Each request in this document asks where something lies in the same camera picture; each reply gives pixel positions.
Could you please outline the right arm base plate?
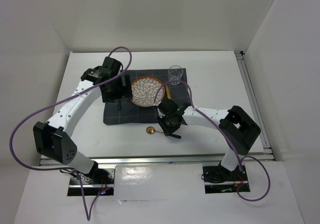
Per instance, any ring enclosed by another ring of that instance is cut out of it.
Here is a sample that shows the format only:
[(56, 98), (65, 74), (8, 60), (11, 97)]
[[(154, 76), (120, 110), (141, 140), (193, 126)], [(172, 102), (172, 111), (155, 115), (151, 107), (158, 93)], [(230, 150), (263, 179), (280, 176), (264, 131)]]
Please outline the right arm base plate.
[(227, 194), (239, 192), (250, 192), (250, 185), (246, 168), (243, 165), (242, 170), (239, 166), (233, 171), (219, 165), (203, 166), (201, 179), (204, 182), (206, 194)]

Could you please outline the gold spoon green handle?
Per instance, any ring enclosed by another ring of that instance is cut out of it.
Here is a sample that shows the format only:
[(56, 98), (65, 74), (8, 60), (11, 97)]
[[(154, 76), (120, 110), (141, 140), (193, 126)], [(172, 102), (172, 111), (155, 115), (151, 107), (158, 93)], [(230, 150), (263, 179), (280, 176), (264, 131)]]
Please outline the gold spoon green handle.
[(146, 128), (146, 133), (150, 134), (150, 135), (158, 133), (158, 134), (162, 134), (162, 135), (164, 135), (166, 137), (172, 137), (172, 138), (175, 138), (175, 139), (181, 139), (182, 138), (180, 135), (177, 135), (177, 134), (166, 134), (166, 133), (164, 133), (162, 131), (158, 131), (153, 126), (148, 126)]

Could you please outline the floral patterned ceramic plate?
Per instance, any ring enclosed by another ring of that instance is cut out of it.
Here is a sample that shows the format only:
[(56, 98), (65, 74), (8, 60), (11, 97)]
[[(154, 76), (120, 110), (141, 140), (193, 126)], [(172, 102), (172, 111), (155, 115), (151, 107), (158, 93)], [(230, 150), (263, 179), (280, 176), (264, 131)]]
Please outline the floral patterned ceramic plate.
[(131, 102), (138, 107), (148, 108), (161, 102), (166, 91), (162, 82), (152, 76), (139, 77), (131, 83)]

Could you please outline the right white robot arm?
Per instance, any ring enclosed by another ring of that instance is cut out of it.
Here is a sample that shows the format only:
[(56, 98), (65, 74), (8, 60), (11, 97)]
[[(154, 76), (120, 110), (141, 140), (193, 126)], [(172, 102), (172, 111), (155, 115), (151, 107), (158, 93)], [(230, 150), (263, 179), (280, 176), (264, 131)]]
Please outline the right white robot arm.
[(256, 122), (237, 105), (230, 109), (211, 109), (195, 107), (187, 102), (177, 105), (171, 99), (166, 99), (156, 108), (159, 114), (156, 121), (167, 137), (175, 137), (174, 132), (181, 125), (212, 128), (222, 134), (229, 146), (218, 168), (218, 174), (223, 180), (230, 180), (236, 168), (242, 169), (243, 158), (261, 133)]

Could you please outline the clear drinking glass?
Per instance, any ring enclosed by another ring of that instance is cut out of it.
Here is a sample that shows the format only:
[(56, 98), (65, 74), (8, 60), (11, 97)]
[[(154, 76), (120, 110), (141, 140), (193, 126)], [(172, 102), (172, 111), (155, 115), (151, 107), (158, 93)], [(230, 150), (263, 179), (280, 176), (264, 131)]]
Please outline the clear drinking glass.
[(168, 69), (168, 80), (171, 85), (178, 85), (182, 78), (184, 71), (179, 65), (172, 65)]

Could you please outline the gold fork green handle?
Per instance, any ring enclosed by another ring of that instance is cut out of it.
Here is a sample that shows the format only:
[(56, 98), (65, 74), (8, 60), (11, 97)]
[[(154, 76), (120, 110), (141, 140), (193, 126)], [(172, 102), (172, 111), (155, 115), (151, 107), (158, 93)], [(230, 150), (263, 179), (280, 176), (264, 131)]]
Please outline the gold fork green handle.
[(121, 111), (122, 110), (122, 102), (121, 99), (117, 100), (117, 105), (118, 105), (118, 110)]

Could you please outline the aluminium front rail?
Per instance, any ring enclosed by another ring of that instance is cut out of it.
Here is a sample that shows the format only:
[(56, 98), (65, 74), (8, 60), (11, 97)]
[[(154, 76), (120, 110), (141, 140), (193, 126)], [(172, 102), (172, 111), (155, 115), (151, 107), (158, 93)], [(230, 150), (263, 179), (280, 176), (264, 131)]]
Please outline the aluminium front rail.
[(201, 155), (172, 155), (172, 156), (139, 156), (139, 157), (109, 157), (93, 158), (98, 164), (153, 164), (153, 163), (193, 163), (193, 162), (219, 162), (223, 154)]

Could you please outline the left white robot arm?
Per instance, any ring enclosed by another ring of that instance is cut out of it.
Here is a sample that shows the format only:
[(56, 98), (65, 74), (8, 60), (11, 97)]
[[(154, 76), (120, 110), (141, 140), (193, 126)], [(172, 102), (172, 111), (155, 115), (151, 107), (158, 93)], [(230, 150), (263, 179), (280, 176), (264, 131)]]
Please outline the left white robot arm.
[(122, 66), (120, 61), (107, 56), (101, 66), (87, 69), (72, 94), (73, 98), (45, 123), (38, 121), (33, 127), (36, 151), (77, 170), (88, 184), (111, 183), (110, 173), (78, 151), (71, 137), (80, 119), (98, 98), (103, 103), (114, 103), (132, 97), (130, 76), (119, 76)]

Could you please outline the dark grey checked napkin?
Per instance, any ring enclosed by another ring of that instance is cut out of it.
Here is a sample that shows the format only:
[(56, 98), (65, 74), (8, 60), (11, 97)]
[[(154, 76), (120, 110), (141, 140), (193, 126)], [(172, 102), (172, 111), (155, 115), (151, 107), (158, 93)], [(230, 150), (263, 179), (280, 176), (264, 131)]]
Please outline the dark grey checked napkin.
[[(167, 69), (141, 69), (128, 70), (126, 72), (133, 82), (140, 77), (155, 77), (162, 83), (169, 80)], [(171, 99), (177, 104), (190, 102), (188, 88), (184, 84), (169, 84)], [(106, 103), (103, 111), (103, 123), (106, 125), (121, 125), (129, 123), (153, 124), (159, 116), (158, 111), (153, 107), (140, 107), (132, 103), (128, 98), (121, 100), (121, 109), (117, 103)]]

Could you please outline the gold knife green handle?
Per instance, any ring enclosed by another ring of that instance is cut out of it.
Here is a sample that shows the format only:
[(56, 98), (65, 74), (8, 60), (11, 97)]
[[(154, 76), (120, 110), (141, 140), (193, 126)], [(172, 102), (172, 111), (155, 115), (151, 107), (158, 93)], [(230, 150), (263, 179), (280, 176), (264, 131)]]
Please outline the gold knife green handle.
[(171, 91), (170, 91), (170, 87), (168, 85), (165, 86), (165, 89), (166, 89), (166, 95), (167, 95), (167, 98), (169, 100), (172, 99), (172, 95), (171, 95)]

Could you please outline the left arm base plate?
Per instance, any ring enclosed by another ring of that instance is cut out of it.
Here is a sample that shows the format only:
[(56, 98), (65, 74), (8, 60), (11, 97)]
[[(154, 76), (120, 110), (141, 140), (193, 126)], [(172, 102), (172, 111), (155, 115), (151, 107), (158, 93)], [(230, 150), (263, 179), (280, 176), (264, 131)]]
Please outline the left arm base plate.
[(70, 174), (67, 196), (80, 197), (82, 196), (81, 185), (85, 197), (97, 196), (113, 196), (115, 192), (114, 178), (116, 169), (114, 167), (103, 170), (95, 179), (91, 179), (83, 173), (76, 174), (74, 171)]

